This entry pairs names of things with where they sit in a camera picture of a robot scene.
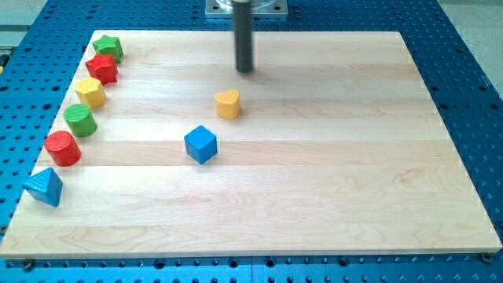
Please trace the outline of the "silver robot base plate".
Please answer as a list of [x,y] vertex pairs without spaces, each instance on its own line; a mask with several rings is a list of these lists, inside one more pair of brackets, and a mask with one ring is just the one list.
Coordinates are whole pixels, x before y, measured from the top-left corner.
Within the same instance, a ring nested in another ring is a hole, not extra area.
[[[232,0],[205,0],[206,18],[230,18],[233,13]],[[265,17],[286,17],[287,0],[255,0],[251,2],[251,14]]]

